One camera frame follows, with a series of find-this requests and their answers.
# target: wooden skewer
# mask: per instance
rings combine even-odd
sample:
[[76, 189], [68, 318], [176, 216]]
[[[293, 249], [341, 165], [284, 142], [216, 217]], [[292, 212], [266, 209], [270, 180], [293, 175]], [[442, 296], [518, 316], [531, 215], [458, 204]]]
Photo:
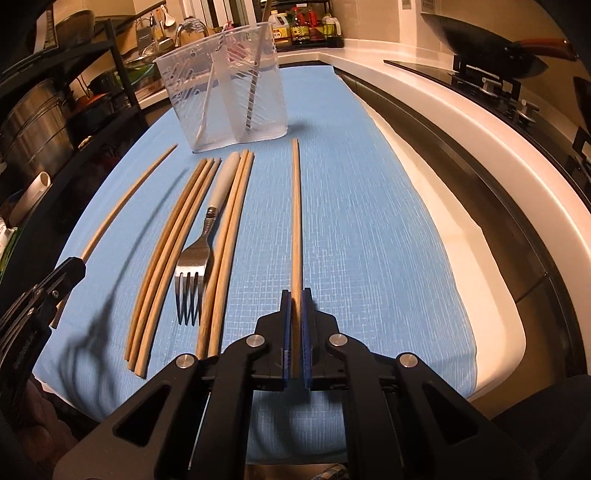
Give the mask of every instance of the wooden skewer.
[[154, 336], [156, 334], [156, 327], [158, 326], [158, 320], [160, 318], [160, 311], [162, 309], [162, 305], [164, 304], [164, 299], [166, 297], [166, 293], [168, 292], [168, 286], [170, 285], [170, 280], [174, 274], [174, 269], [177, 265], [178, 256], [181, 254], [183, 250], [184, 244], [187, 241], [187, 236], [189, 235], [189, 230], [193, 226], [193, 221], [195, 220], [195, 216], [203, 203], [203, 199], [209, 190], [209, 186], [212, 184], [213, 177], [216, 174], [217, 168], [219, 167], [220, 161], [216, 160], [212, 165], [209, 173], [207, 174], [207, 178], [199, 191], [199, 195], [197, 196], [196, 200], [191, 204], [191, 208], [189, 210], [189, 214], [187, 215], [183, 228], [180, 231], [175, 243], [174, 248], [171, 254], [168, 256], [168, 261], [166, 264], [166, 269], [162, 276], [162, 280], [160, 281], [160, 285], [158, 286], [158, 291], [156, 292], [156, 297], [152, 304], [152, 309], [150, 310], [150, 316], [148, 318], [148, 324], [146, 326], [146, 330], [144, 333], [144, 337], [142, 338], [141, 349], [139, 350], [139, 357], [138, 362], [135, 367], [135, 374], [139, 377], [145, 378], [146, 371], [148, 368], [148, 358], [150, 356], [150, 349], [152, 348], [152, 343], [154, 341]]
[[[123, 207], [129, 201], [129, 199], [134, 195], [135, 192], [138, 191], [138, 189], [142, 186], [142, 184], [146, 181], [146, 179], [150, 175], [152, 175], [152, 172], [154, 170], [156, 170], [156, 168], [164, 161], [164, 159], [166, 157], [168, 157], [172, 153], [172, 151], [177, 147], [178, 147], [178, 144], [175, 143], [166, 152], [164, 152], [160, 156], [160, 158], [158, 158], [154, 163], [152, 163], [148, 167], [148, 169], [144, 173], [142, 173], [142, 176], [136, 180], [136, 182], [129, 188], [129, 190], [125, 193], [125, 195], [123, 195], [121, 197], [121, 200], [119, 200], [117, 205], [115, 205], [115, 207], [113, 207], [110, 214], [107, 215], [107, 218], [100, 225], [98, 230], [95, 232], [95, 235], [92, 237], [92, 239], [90, 239], [90, 242], [86, 246], [85, 250], [82, 252], [82, 255], [80, 256], [80, 258], [84, 261], [84, 263], [88, 262], [88, 259], [92, 255], [92, 252], [95, 250], [96, 246], [99, 244], [100, 239], [103, 237], [103, 235], [105, 234], [107, 229], [111, 226], [111, 224], [113, 223], [113, 220], [115, 220], [115, 217], [117, 215], [119, 215], [121, 210], [123, 210]], [[68, 301], [69, 297], [70, 297], [70, 295], [68, 294], [57, 306], [56, 316], [53, 317], [53, 320], [50, 323], [51, 327], [57, 328], [57, 324], [60, 323], [61, 314], [64, 311], [64, 308], [66, 306], [66, 302]]]
[[234, 249], [238, 237], [238, 225], [240, 224], [240, 216], [242, 214], [242, 206], [244, 205], [244, 197], [246, 196], [246, 186], [248, 185], [248, 179], [251, 175], [253, 159], [254, 153], [249, 152], [240, 177], [236, 202], [232, 209], [232, 217], [230, 218], [226, 244], [223, 249], [222, 264], [217, 279], [216, 296], [213, 301], [212, 332], [209, 337], [209, 347], [207, 349], [208, 356], [217, 355], [219, 353], [220, 343], [222, 341], [223, 317], [226, 310], [226, 298], [228, 296], [228, 285], [230, 282], [230, 272], [232, 271]]
[[160, 235], [160, 239], [158, 240], [158, 243], [156, 244], [156, 247], [154, 248], [154, 252], [152, 253], [150, 263], [148, 264], [148, 268], [146, 269], [144, 279], [142, 281], [141, 287], [139, 288], [138, 296], [135, 301], [134, 312], [131, 316], [131, 323], [129, 325], [129, 333], [127, 335], [127, 343], [125, 345], [125, 353], [124, 353], [124, 358], [126, 360], [129, 360], [129, 357], [131, 355], [131, 347], [134, 342], [134, 335], [135, 335], [135, 330], [138, 325], [139, 314], [142, 311], [142, 305], [144, 304], [144, 299], [146, 298], [146, 295], [148, 293], [148, 287], [150, 286], [150, 281], [152, 280], [152, 277], [154, 276], [154, 270], [156, 269], [156, 263], [161, 258], [162, 250], [164, 249], [164, 245], [166, 244], [166, 240], [170, 236], [170, 232], [173, 229], [174, 223], [176, 222], [176, 220], [181, 212], [181, 209], [183, 208], [183, 205], [187, 202], [187, 198], [189, 196], [189, 193], [191, 193], [191, 189], [195, 185], [195, 182], [199, 178], [199, 175], [201, 174], [201, 172], [205, 168], [206, 164], [207, 164], [207, 160], [204, 158], [204, 159], [202, 159], [202, 161], [200, 161], [197, 164], [197, 167], [195, 167], [195, 170], [193, 170], [193, 174], [189, 177], [189, 180], [187, 181], [187, 184], [185, 185], [183, 191], [181, 192], [181, 195], [178, 198], [177, 203], [174, 205], [173, 211], [170, 213], [170, 216], [168, 217], [168, 221], [166, 222], [166, 225], [164, 225], [164, 229], [162, 230], [162, 234]]
[[[293, 149], [293, 220], [291, 241], [291, 297], [294, 308], [291, 314], [291, 351], [292, 358], [300, 355], [301, 295], [303, 290], [302, 272], [302, 235], [301, 235], [301, 170], [300, 144], [297, 138], [291, 141]], [[291, 374], [297, 377], [300, 365], [291, 363]]]
[[195, 203], [195, 199], [197, 198], [197, 195], [199, 194], [199, 191], [203, 185], [203, 182], [205, 181], [207, 174], [208, 174], [209, 170], [211, 169], [212, 165], [213, 165], [213, 160], [207, 160], [205, 168], [201, 171], [201, 173], [197, 177], [197, 180], [193, 184], [191, 191], [189, 193], [189, 196], [187, 197], [186, 202], [184, 202], [184, 205], [181, 208], [181, 212], [180, 212], [179, 216], [174, 221], [174, 225], [173, 225], [172, 230], [170, 231], [170, 234], [167, 235], [167, 237], [166, 237], [162, 253], [160, 254], [160, 256], [158, 258], [155, 259], [157, 263], [156, 263], [156, 267], [154, 268], [154, 274], [150, 278], [150, 284], [148, 286], [148, 290], [146, 292], [146, 296], [144, 298], [144, 302], [142, 304], [141, 311], [139, 313], [138, 322], [135, 327], [134, 339], [132, 341], [131, 352], [129, 354], [128, 368], [130, 370], [135, 369], [135, 364], [138, 359], [139, 350], [140, 350], [140, 346], [142, 343], [142, 337], [144, 336], [144, 330], [146, 328], [148, 316], [150, 314], [150, 310], [152, 309], [152, 303], [154, 302], [156, 292], [158, 290], [158, 286], [163, 281], [163, 275], [166, 270], [168, 260], [170, 259], [170, 256], [172, 255], [172, 251], [174, 249], [175, 242], [176, 242], [177, 238], [179, 237], [179, 235], [181, 234], [183, 225], [185, 223], [185, 220], [187, 219], [187, 215], [189, 214], [189, 211], [191, 210], [192, 205]]
[[220, 273], [220, 266], [222, 265], [222, 255], [224, 246], [226, 244], [226, 236], [228, 228], [230, 227], [230, 218], [232, 217], [232, 209], [236, 200], [238, 186], [248, 157], [248, 150], [243, 150], [240, 155], [240, 163], [236, 170], [236, 176], [232, 182], [232, 188], [228, 195], [228, 201], [224, 208], [222, 218], [220, 220], [219, 228], [216, 233], [216, 242], [213, 247], [213, 265], [212, 270], [207, 278], [207, 285], [202, 299], [201, 312], [199, 315], [199, 336], [197, 337], [197, 358], [204, 359], [207, 357], [207, 346], [209, 344], [209, 333], [212, 326], [213, 301], [216, 295], [217, 278]]

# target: metal screw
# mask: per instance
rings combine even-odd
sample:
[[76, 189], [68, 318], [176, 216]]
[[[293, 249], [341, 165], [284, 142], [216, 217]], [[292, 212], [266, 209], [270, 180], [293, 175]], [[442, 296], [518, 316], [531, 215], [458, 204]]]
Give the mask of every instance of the metal screw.
[[189, 355], [188, 353], [184, 353], [177, 357], [177, 361], [175, 363], [179, 368], [189, 368], [195, 363], [195, 357], [193, 355]]
[[418, 365], [418, 358], [411, 353], [405, 353], [400, 357], [400, 364], [406, 368], [416, 367]]
[[257, 335], [256, 333], [246, 339], [246, 344], [253, 348], [256, 346], [261, 346], [263, 343], [265, 343], [265, 337], [262, 335]]
[[333, 346], [343, 346], [349, 341], [349, 339], [342, 333], [333, 333], [329, 337], [329, 342]]

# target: wok handle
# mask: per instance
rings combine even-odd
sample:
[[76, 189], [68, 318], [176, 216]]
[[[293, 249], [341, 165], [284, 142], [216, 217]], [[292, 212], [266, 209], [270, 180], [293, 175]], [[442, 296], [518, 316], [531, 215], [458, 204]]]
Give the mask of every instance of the wok handle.
[[575, 61], [579, 56], [574, 45], [563, 38], [529, 38], [509, 45], [509, 49], [519, 50], [532, 55], [542, 55], [555, 59]]

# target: bottle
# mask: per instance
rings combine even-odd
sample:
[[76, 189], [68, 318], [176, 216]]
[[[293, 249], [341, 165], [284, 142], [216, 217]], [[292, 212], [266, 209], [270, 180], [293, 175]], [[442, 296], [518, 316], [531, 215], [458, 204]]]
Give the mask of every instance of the bottle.
[[291, 45], [291, 28], [287, 21], [287, 14], [280, 14], [277, 10], [271, 10], [269, 23], [273, 29], [273, 39], [278, 47]]
[[310, 42], [310, 27], [304, 15], [295, 7], [293, 9], [293, 25], [291, 26], [291, 41], [294, 45]]

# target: faucet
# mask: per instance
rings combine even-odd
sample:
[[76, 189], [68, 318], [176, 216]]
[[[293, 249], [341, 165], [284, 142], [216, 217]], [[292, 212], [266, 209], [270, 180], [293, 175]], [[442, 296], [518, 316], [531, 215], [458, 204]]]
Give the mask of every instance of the faucet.
[[199, 32], [202, 33], [204, 37], [207, 37], [207, 27], [201, 20], [198, 18], [186, 18], [183, 23], [177, 27], [177, 35], [174, 40], [174, 46], [177, 48], [181, 46], [182, 31], [187, 31], [188, 33]]

